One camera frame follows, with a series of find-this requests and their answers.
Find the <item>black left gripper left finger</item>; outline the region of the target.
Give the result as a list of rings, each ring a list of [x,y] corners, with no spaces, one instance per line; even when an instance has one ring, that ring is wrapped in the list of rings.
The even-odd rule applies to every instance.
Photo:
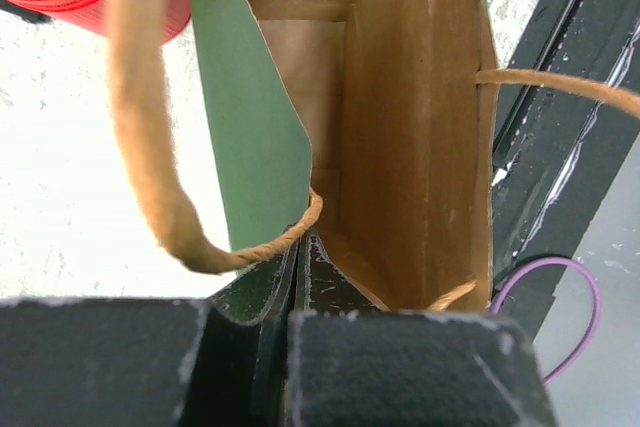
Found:
[[[5,426],[277,426],[298,248],[211,297],[1,304]]]

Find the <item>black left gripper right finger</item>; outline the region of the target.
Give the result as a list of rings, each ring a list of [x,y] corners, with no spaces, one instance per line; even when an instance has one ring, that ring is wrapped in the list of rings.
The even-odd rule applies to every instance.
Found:
[[[484,313],[380,311],[308,233],[288,321],[291,426],[553,426],[531,341]]]

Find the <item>green paper bag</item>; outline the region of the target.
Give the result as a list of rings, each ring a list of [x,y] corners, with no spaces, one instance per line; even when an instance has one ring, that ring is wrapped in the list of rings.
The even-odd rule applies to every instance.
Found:
[[[485,310],[498,88],[555,88],[639,112],[624,88],[499,68],[485,0],[191,0],[223,250],[176,169],[169,3],[107,0],[111,115],[151,232],[197,273],[271,259],[318,226],[375,304]]]

